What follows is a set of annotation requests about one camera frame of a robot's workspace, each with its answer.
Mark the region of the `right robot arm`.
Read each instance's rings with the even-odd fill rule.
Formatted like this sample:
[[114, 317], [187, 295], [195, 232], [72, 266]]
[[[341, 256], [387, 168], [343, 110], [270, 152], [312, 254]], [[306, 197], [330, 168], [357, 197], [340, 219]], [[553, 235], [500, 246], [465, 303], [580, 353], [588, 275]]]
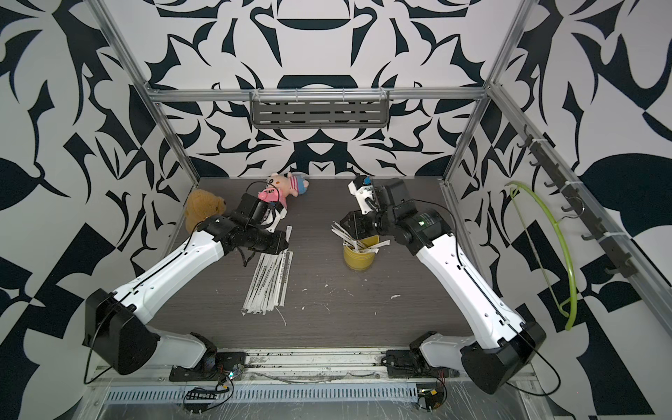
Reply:
[[471, 329], [467, 337], [425, 334], [413, 346], [422, 365], [458, 370], [493, 395], [530, 363], [546, 340], [544, 329], [494, 292], [462, 250], [448, 211], [418, 209], [400, 178], [375, 185], [358, 176], [348, 190], [359, 207], [339, 225], [357, 240], [385, 236], [404, 246], [439, 280]]

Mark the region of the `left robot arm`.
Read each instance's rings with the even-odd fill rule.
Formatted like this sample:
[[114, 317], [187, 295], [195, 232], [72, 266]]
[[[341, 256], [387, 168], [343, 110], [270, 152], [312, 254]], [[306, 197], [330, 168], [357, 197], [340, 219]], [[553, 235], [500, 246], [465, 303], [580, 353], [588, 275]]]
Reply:
[[217, 348], [200, 334], [174, 334], [150, 327], [158, 311], [208, 266], [235, 251], [279, 255], [289, 243], [278, 223], [287, 210], [243, 194], [230, 215], [199, 222], [189, 238], [136, 279], [113, 292], [99, 289], [85, 302], [83, 344], [121, 376], [156, 366], [200, 376], [218, 371]]

